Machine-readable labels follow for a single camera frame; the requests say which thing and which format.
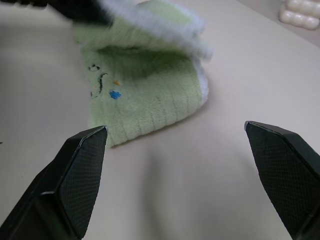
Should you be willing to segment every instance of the white bumpy object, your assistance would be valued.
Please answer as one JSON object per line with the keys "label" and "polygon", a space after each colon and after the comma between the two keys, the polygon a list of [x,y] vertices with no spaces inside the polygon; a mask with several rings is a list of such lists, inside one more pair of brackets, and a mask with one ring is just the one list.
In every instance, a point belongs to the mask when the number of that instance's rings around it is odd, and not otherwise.
{"label": "white bumpy object", "polygon": [[320,0],[285,0],[279,19],[285,24],[315,30],[320,24]]}

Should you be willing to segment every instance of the blue dot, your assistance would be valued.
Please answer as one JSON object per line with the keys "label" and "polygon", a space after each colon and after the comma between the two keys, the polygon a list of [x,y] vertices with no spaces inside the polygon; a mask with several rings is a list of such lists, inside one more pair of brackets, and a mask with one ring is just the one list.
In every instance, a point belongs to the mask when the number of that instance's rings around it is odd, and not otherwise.
{"label": "blue dot", "polygon": [[118,91],[111,91],[109,92],[109,94],[110,94],[110,97],[116,100],[121,97],[121,93]]}

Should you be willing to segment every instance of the towel fabric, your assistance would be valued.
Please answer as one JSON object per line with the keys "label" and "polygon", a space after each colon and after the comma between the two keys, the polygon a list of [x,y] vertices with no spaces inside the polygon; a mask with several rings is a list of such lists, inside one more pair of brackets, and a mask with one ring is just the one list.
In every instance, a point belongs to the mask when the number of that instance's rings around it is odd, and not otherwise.
{"label": "towel fabric", "polygon": [[199,58],[212,51],[197,38],[200,18],[165,0],[100,5],[112,25],[74,23],[74,36],[91,86],[89,126],[107,126],[107,147],[180,121],[206,102]]}

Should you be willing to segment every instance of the white tabletop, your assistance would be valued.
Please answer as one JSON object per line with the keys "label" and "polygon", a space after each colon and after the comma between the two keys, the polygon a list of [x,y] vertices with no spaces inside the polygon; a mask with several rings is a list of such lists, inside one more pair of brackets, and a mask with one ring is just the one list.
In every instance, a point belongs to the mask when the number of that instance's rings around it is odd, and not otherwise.
{"label": "white tabletop", "polygon": [[[178,2],[207,21],[208,103],[106,151],[85,239],[289,240],[244,123],[297,132],[320,153],[320,48],[235,0]],[[64,141],[88,128],[89,101],[70,23],[0,6],[0,223]]]}

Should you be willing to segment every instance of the beige table surface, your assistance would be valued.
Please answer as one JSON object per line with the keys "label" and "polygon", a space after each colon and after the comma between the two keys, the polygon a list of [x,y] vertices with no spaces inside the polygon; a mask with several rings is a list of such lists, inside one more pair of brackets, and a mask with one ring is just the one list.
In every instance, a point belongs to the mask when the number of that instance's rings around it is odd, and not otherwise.
{"label": "beige table surface", "polygon": [[[235,0],[179,2],[207,21],[209,101],[106,152],[85,239],[289,240],[244,122],[297,132],[320,153],[320,48]],[[87,128],[89,100],[70,23],[0,6],[0,223],[65,139]]]}

